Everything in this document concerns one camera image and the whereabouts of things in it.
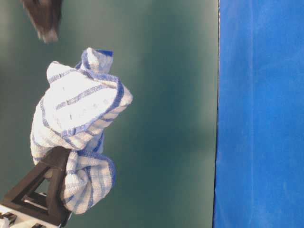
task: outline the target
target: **blue fabric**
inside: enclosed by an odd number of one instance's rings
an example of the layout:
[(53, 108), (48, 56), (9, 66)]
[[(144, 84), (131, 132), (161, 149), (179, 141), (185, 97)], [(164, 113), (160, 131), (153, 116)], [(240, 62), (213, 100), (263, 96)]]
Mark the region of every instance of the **blue fabric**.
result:
[(303, 1), (220, 1), (215, 228), (304, 227)]
[(33, 118), (35, 164), (55, 146), (72, 149), (61, 199), (76, 214), (94, 206), (115, 183), (114, 164), (102, 154), (104, 129), (133, 97), (118, 77), (108, 74), (112, 62), (111, 51), (92, 48), (83, 52), (75, 68), (52, 62), (47, 69), (50, 88)]

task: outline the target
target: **blue surface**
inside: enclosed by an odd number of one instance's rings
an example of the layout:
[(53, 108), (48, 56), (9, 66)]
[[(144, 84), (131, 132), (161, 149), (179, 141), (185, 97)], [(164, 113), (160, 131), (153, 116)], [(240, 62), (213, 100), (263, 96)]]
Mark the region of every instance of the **blue surface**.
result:
[(221, 0), (216, 228), (304, 227), (303, 6)]

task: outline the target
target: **dish cloth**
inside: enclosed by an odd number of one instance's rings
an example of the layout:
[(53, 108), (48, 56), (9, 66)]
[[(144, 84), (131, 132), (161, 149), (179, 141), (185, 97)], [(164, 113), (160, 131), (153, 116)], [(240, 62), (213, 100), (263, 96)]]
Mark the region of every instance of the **dish cloth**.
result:
[(37, 164), (55, 146), (72, 149), (61, 191), (64, 206), (80, 214), (113, 187), (115, 167), (102, 154), (104, 128), (132, 101), (118, 77), (109, 75), (112, 52), (88, 48), (75, 68), (52, 62), (50, 88), (38, 103), (30, 134)]

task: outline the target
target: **black triangular bracket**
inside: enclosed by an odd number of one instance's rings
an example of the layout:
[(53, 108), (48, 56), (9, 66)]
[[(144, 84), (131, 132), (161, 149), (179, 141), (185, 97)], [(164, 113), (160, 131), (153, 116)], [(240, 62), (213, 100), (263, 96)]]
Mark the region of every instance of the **black triangular bracket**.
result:
[[(66, 174), (69, 149), (58, 146), (51, 149), (46, 156), (15, 186), (2, 200), (1, 204), (31, 217), (62, 227), (67, 223), (70, 211), (61, 200), (60, 192)], [(35, 190), (45, 179), (48, 170), (52, 170), (46, 195)]]

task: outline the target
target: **green wall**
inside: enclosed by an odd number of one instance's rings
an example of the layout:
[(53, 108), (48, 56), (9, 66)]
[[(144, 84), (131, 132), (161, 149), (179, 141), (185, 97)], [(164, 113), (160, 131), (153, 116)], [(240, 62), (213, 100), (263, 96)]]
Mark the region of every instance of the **green wall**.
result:
[(59, 41), (48, 45), (20, 1), (0, 5), (0, 197), (33, 167), (29, 133), (49, 63), (110, 49), (111, 74), (134, 96), (105, 131), (116, 184), (67, 227), (211, 227), (217, 1), (65, 0)]

